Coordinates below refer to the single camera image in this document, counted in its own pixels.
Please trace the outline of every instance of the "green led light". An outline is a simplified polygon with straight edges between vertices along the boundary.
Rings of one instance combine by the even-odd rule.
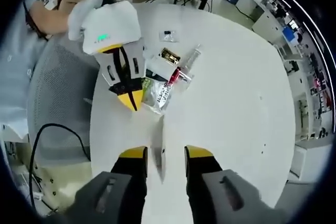
[[[106,39],[107,36],[108,36],[107,34],[100,35],[98,36],[98,40]]]

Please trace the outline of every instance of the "gray chair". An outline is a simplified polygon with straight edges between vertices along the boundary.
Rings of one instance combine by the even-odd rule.
[[[99,65],[82,51],[82,43],[67,35],[53,36],[34,69],[28,94],[28,130],[33,146],[47,123],[75,131],[89,154],[90,114]],[[48,127],[41,133],[35,161],[39,166],[87,162],[79,140],[71,132]]]

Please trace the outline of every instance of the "clear plastic bag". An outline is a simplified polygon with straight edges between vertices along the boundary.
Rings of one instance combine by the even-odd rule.
[[[159,33],[160,41],[166,42],[179,42],[179,36],[176,31],[174,30],[165,30]]]
[[[142,103],[147,105],[157,114],[163,114],[166,110],[173,90],[172,83],[157,81],[145,77],[142,81],[143,98]]]

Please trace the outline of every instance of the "small plastic bag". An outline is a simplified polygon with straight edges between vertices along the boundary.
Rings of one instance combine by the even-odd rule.
[[[179,36],[174,30],[165,30],[159,33],[160,41],[179,42]]]

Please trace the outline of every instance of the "round table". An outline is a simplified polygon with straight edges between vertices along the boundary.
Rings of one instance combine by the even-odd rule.
[[[295,143],[295,115],[288,78],[276,49],[245,27],[220,16],[176,5],[135,5],[145,46],[179,56],[197,44],[190,87],[173,96],[164,117],[131,112],[108,91],[101,74],[90,129],[92,175],[110,171],[121,152],[149,147],[148,194],[142,223],[193,223],[186,195],[183,147],[211,151],[222,169],[256,186],[273,207],[287,180]],[[180,42],[159,41],[175,30]],[[153,146],[165,147],[163,171]]]

